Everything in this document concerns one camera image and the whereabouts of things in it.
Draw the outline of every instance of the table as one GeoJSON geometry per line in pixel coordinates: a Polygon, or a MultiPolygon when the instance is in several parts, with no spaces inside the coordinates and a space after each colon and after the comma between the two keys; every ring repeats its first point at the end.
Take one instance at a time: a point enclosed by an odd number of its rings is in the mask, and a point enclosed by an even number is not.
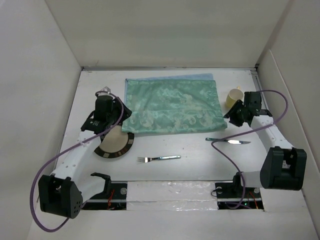
{"type": "MultiPolygon", "coordinates": [[[[251,70],[204,68],[83,71],[61,149],[64,150],[76,142],[80,126],[94,109],[94,92],[105,86],[123,100],[125,78],[212,73],[216,80],[222,112],[226,113],[224,100],[231,88],[240,86],[243,91],[258,89],[257,79],[253,77],[256,73],[251,70]]],[[[261,189],[264,211],[217,210],[216,199],[208,197],[214,184],[212,181],[230,180],[236,169],[212,149],[210,143],[204,140],[205,137],[221,138],[248,129],[247,126],[238,128],[228,124],[225,131],[212,133],[159,136],[141,134],[136,135],[131,150],[120,158],[101,159],[93,154],[83,175],[93,171],[105,171],[103,173],[111,175],[113,181],[129,181],[129,199],[140,201],[140,204],[129,202],[127,210],[124,211],[83,210],[55,233],[43,232],[32,222],[27,239],[318,239],[301,191],[261,189]],[[136,157],[148,154],[180,154],[182,159],[137,165],[136,157]],[[195,190],[188,187],[188,183],[202,187],[195,190]],[[184,184],[186,187],[168,193],[170,184],[184,184]]],[[[266,156],[263,144],[255,133],[242,136],[241,140],[251,143],[240,146],[220,143],[219,147],[236,161],[242,171],[259,170],[266,156]]],[[[39,204],[36,213],[50,228],[63,221],[62,217],[41,212],[39,204]]]]}

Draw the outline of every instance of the silver fork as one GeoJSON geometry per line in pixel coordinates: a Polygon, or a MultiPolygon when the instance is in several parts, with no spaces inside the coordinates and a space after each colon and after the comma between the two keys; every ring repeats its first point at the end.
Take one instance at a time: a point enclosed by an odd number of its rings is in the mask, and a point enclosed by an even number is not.
{"type": "Polygon", "coordinates": [[[169,159],[180,159],[180,155],[176,156],[159,156],[159,157],[138,157],[138,162],[149,163],[153,160],[169,160],[169,159]]]}

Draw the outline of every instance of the yellow mug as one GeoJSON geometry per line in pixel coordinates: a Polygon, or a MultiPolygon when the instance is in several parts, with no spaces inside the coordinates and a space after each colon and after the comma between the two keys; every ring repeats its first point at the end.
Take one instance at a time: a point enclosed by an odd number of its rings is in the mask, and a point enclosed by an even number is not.
{"type": "Polygon", "coordinates": [[[227,108],[232,108],[237,100],[242,100],[244,98],[244,92],[240,90],[240,87],[231,89],[226,96],[225,105],[227,108]]]}

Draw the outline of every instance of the knife blade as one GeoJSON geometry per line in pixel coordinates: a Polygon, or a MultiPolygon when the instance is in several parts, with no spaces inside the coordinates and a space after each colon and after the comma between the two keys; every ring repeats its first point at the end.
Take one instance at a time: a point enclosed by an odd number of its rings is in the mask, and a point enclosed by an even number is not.
{"type": "Polygon", "coordinates": [[[205,140],[210,141],[210,142],[225,142],[225,143],[229,143],[229,144],[249,144],[249,143],[251,143],[250,141],[239,141],[239,140],[233,140],[233,139],[221,140],[219,138],[210,138],[210,137],[206,137],[205,140]]]}

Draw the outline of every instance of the transparent tape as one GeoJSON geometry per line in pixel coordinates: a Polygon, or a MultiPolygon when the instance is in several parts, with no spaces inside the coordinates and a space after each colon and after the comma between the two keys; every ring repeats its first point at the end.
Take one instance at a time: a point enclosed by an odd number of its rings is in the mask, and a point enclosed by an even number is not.
{"type": "Polygon", "coordinates": [[[211,195],[213,181],[132,181],[128,182],[126,207],[134,211],[218,210],[211,195]]]}

